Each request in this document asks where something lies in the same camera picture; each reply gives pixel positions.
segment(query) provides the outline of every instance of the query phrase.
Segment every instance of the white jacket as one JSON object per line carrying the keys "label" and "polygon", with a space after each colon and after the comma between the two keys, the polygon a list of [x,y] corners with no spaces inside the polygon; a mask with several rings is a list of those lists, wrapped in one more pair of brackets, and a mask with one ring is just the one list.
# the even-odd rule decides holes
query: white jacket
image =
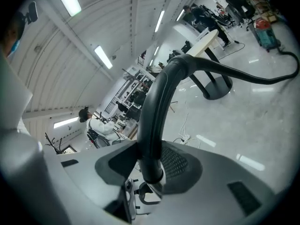
{"label": "white jacket", "polygon": [[113,128],[114,128],[113,121],[110,121],[110,122],[104,124],[103,122],[101,122],[95,118],[90,118],[90,119],[87,119],[87,121],[86,121],[86,128],[87,128],[87,131],[89,129],[93,129],[100,136],[105,137],[108,140],[109,144],[112,144],[112,142],[114,142],[114,141],[119,141],[119,140],[122,141],[122,140],[127,139],[127,137],[124,136],[123,134],[113,131]]}

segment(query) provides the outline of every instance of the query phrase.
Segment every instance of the vacuum hose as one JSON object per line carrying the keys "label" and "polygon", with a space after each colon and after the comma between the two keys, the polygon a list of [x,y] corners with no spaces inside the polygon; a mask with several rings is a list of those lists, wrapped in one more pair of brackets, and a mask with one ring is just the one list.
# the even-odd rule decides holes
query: vacuum hose
{"label": "vacuum hose", "polygon": [[250,83],[274,84],[294,78],[299,72],[299,60],[291,52],[280,54],[293,56],[297,61],[295,72],[276,78],[261,78],[244,73],[232,67],[225,66],[205,58],[194,58],[183,54],[172,58],[157,76],[144,101],[137,132],[139,164],[144,180],[148,184],[158,184],[163,177],[161,168],[161,144],[165,118],[171,99],[181,80],[191,76],[195,71],[214,72],[229,77],[235,77]]}

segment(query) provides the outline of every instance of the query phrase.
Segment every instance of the gray floor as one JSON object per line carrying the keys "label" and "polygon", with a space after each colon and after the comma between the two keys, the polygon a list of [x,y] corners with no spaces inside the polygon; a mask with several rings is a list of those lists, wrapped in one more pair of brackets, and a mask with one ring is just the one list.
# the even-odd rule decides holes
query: gray floor
{"label": "gray floor", "polygon": [[[299,57],[290,30],[279,22],[273,24],[273,29],[285,51]],[[221,59],[221,63],[265,78],[294,71],[293,58],[279,55],[277,50],[267,53],[245,28],[232,28],[229,33],[246,46]],[[232,44],[224,52],[220,48],[213,52],[221,58],[241,46]],[[204,86],[209,82],[204,72],[195,75]],[[201,140],[200,149],[234,159],[279,192],[291,182],[299,164],[300,76],[274,85],[232,80],[231,92],[214,101],[206,100],[189,78],[182,81],[172,99],[178,103],[172,105],[175,113],[168,112],[163,139],[173,141],[179,137],[188,113],[185,132]],[[198,145],[197,140],[190,142],[190,146]]]}

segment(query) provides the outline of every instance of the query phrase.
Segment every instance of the blue face mask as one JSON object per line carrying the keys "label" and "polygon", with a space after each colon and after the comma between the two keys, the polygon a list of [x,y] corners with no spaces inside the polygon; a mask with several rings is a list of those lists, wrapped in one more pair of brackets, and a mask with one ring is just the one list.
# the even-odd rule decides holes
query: blue face mask
{"label": "blue face mask", "polygon": [[14,45],[12,46],[12,48],[11,48],[11,50],[10,50],[9,56],[10,56],[11,54],[13,54],[13,53],[17,50],[19,44],[20,44],[20,40],[16,40],[15,43],[14,43]]}

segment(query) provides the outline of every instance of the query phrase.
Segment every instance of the black table base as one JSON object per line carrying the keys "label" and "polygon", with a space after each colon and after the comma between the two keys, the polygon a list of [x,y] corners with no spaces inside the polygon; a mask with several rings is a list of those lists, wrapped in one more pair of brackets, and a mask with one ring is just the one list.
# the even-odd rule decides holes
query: black table base
{"label": "black table base", "polygon": [[[205,53],[209,56],[211,60],[219,62],[215,54],[209,48],[205,49]],[[222,75],[221,77],[214,78],[210,72],[205,72],[205,73],[211,80],[211,82],[209,82],[206,85],[206,87],[204,87],[200,83],[200,81],[196,78],[195,75],[191,75],[190,78],[197,85],[197,87],[202,91],[203,96],[206,99],[216,100],[222,98],[232,88],[233,82],[229,77]]]}

